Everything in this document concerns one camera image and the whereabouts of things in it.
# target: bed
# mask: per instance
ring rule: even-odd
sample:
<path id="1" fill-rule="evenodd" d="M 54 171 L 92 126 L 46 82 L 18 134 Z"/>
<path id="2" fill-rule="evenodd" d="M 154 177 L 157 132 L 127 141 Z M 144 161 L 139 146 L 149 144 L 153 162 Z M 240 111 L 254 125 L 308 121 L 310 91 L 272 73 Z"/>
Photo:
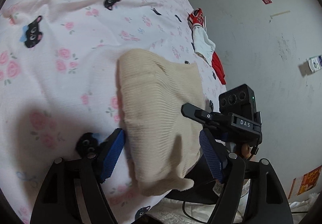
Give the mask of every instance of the bed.
<path id="1" fill-rule="evenodd" d="M 0 12 L 0 187 L 23 223 L 54 159 L 79 158 L 75 144 L 86 132 L 103 140 L 124 127 L 117 60 L 127 50 L 196 62 L 204 96 L 219 111 L 226 88 L 194 53 L 192 10 L 188 0 L 6 0 Z M 139 194 L 127 145 L 102 189 L 120 224 L 164 197 Z"/>

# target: screw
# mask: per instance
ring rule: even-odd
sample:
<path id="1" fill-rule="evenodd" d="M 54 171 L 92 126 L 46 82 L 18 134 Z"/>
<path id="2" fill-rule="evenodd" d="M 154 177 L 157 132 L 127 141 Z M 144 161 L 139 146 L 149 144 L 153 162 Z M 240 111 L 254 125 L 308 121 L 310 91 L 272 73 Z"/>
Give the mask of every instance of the screw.
<path id="1" fill-rule="evenodd" d="M 231 152 L 231 153 L 228 154 L 228 157 L 231 158 L 231 159 L 236 159 L 237 158 L 237 154 Z"/>
<path id="2" fill-rule="evenodd" d="M 269 161 L 268 161 L 268 160 L 266 160 L 266 159 L 262 159 L 262 160 L 261 160 L 261 163 L 263 163 L 264 165 L 268 165 L 268 164 L 269 164 Z"/>
<path id="3" fill-rule="evenodd" d="M 61 162 L 62 162 L 62 158 L 56 158 L 56 159 L 54 160 L 54 162 L 55 162 L 55 164 L 59 164 L 59 163 L 61 163 Z"/>
<path id="4" fill-rule="evenodd" d="M 89 159 L 95 158 L 95 156 L 96 156 L 96 154 L 95 154 L 95 153 L 93 153 L 93 152 L 91 152 L 91 153 L 88 153 L 88 154 L 87 154 L 87 157 L 88 157 Z"/>

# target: beige knit cloth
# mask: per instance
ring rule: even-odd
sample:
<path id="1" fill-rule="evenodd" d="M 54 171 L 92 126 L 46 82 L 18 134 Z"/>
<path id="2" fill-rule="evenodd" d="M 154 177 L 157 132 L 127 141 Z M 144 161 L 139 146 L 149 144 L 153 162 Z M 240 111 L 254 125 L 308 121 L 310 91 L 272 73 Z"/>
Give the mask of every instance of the beige knit cloth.
<path id="1" fill-rule="evenodd" d="M 120 85 L 140 193 L 191 188 L 193 180 L 183 177 L 199 159 L 202 125 L 185 118 L 181 106 L 204 106 L 197 65 L 133 49 L 120 57 Z"/>

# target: wall stain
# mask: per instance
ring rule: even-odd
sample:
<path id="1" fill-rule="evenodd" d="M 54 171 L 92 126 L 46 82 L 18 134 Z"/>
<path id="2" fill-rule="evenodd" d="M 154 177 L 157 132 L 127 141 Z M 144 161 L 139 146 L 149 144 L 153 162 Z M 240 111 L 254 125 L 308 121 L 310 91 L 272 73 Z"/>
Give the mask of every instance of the wall stain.
<path id="1" fill-rule="evenodd" d="M 235 35 L 234 35 L 234 33 L 231 31 L 231 33 L 232 33 L 232 35 L 233 35 L 233 37 L 234 37 L 234 40 L 236 41 L 236 38 L 235 38 Z"/>
<path id="2" fill-rule="evenodd" d="M 225 51 L 224 57 L 222 58 L 222 64 L 231 65 L 231 54 L 228 50 Z"/>
<path id="3" fill-rule="evenodd" d="M 285 62 L 290 58 L 292 59 L 294 57 L 294 51 L 297 50 L 294 35 L 292 40 L 293 47 L 289 45 L 289 40 L 284 39 L 283 34 L 281 37 L 277 38 L 277 44 L 278 44 L 279 56 L 281 57 L 283 62 Z"/>
<path id="4" fill-rule="evenodd" d="M 308 104 L 309 105 L 312 105 L 312 103 L 313 103 L 313 100 L 312 100 L 313 95 L 314 95 L 314 89 L 313 89 L 313 86 L 310 85 L 309 94 L 308 94 Z"/>

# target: pink rose print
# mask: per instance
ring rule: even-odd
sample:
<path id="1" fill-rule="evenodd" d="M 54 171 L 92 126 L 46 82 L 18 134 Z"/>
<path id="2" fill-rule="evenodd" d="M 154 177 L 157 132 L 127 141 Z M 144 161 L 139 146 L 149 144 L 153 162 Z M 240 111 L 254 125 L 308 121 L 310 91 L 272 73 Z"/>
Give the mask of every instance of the pink rose print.
<path id="1" fill-rule="evenodd" d="M 61 23 L 62 26 L 65 26 L 67 30 L 69 30 L 69 34 L 71 35 L 73 32 L 74 23 L 73 22 L 66 22 L 65 24 Z"/>
<path id="2" fill-rule="evenodd" d="M 29 120 L 35 130 L 43 130 L 47 124 L 47 117 L 39 111 L 32 112 Z"/>
<path id="3" fill-rule="evenodd" d="M 178 51 L 177 51 L 174 47 L 172 47 L 172 52 L 173 52 L 173 54 L 175 55 L 175 57 L 176 57 L 177 59 L 179 59 L 179 58 L 180 58 L 180 54 L 178 53 Z"/>
<path id="4" fill-rule="evenodd" d="M 40 141 L 47 148 L 54 149 L 57 146 L 55 138 L 49 133 L 44 133 L 40 135 Z"/>
<path id="5" fill-rule="evenodd" d="M 144 21 L 144 23 L 145 23 L 148 27 L 150 27 L 150 26 L 152 25 L 152 23 L 151 23 L 150 19 L 149 19 L 149 18 L 147 18 L 145 15 L 143 15 L 142 20 Z"/>
<path id="6" fill-rule="evenodd" d="M 118 109 L 119 108 L 119 100 L 116 96 L 113 96 L 111 98 L 111 106 L 113 109 Z"/>
<path id="7" fill-rule="evenodd" d="M 70 68 L 76 68 L 77 65 L 78 65 L 78 63 L 76 61 L 72 61 L 72 62 L 69 63 Z"/>
<path id="8" fill-rule="evenodd" d="M 117 196 L 117 197 L 113 197 L 113 198 L 108 199 L 108 203 L 110 203 L 111 205 L 117 205 L 121 202 L 122 202 L 122 196 Z"/>
<path id="9" fill-rule="evenodd" d="M 74 27 L 74 23 L 73 22 L 67 22 L 65 24 L 65 28 L 68 29 L 68 30 L 73 29 L 73 27 Z"/>
<path id="10" fill-rule="evenodd" d="M 122 36 L 124 36 L 124 37 L 128 37 L 128 33 L 127 33 L 126 31 L 124 31 L 124 30 L 122 30 L 121 34 L 122 34 Z"/>
<path id="11" fill-rule="evenodd" d="M 83 94 L 81 97 L 82 103 L 83 105 L 88 105 L 88 95 L 87 94 Z"/>
<path id="12" fill-rule="evenodd" d="M 65 49 L 65 48 L 61 48 L 61 49 L 58 50 L 58 55 L 61 58 L 67 60 L 67 59 L 70 58 L 70 50 L 69 49 Z"/>
<path id="13" fill-rule="evenodd" d="M 129 40 L 139 41 L 140 40 L 139 38 L 134 37 L 133 35 L 127 33 L 124 30 L 121 31 L 121 34 L 119 34 L 119 36 L 125 41 L 129 41 Z"/>
<path id="14" fill-rule="evenodd" d="M 64 61 L 62 60 L 56 60 L 56 69 L 59 72 L 65 72 L 66 71 L 66 65 L 64 63 Z"/>
<path id="15" fill-rule="evenodd" d="M 26 209 L 26 207 L 21 207 L 19 211 L 22 215 L 28 215 L 28 210 Z"/>
<path id="16" fill-rule="evenodd" d="M 9 24 L 10 24 L 10 25 L 15 25 L 14 20 L 13 20 L 13 18 L 12 18 L 12 17 L 10 17 L 10 19 L 9 19 Z"/>
<path id="17" fill-rule="evenodd" d="M 131 199 L 131 198 L 134 198 L 135 196 L 135 193 L 133 190 L 129 190 L 126 194 L 125 194 L 125 198 L 127 199 Z"/>
<path id="18" fill-rule="evenodd" d="M 124 191 L 126 191 L 128 189 L 128 187 L 127 186 L 125 186 L 125 185 L 119 185 L 118 186 L 118 191 L 119 192 L 124 192 Z"/>
<path id="19" fill-rule="evenodd" d="M 20 73 L 20 67 L 15 61 L 10 61 L 7 66 L 7 76 L 15 78 Z"/>
<path id="20" fill-rule="evenodd" d="M 113 118 L 115 123 L 118 123 L 121 120 L 119 115 L 114 115 Z"/>
<path id="21" fill-rule="evenodd" d="M 9 57 L 8 57 L 8 52 L 4 51 L 3 53 L 1 53 L 0 55 L 0 65 L 4 65 L 7 63 Z"/>
<path id="22" fill-rule="evenodd" d="M 57 128 L 57 122 L 55 120 L 50 120 L 49 121 L 49 128 L 52 130 L 52 131 L 55 131 L 56 128 Z"/>
<path id="23" fill-rule="evenodd" d="M 29 220 L 26 218 L 22 218 L 22 222 L 23 222 L 23 224 L 29 224 Z"/>
<path id="24" fill-rule="evenodd" d="M 98 11 L 97 9 L 93 9 L 93 10 L 92 10 L 92 13 L 93 13 L 94 15 L 98 15 L 98 14 L 99 14 L 99 11 Z"/>

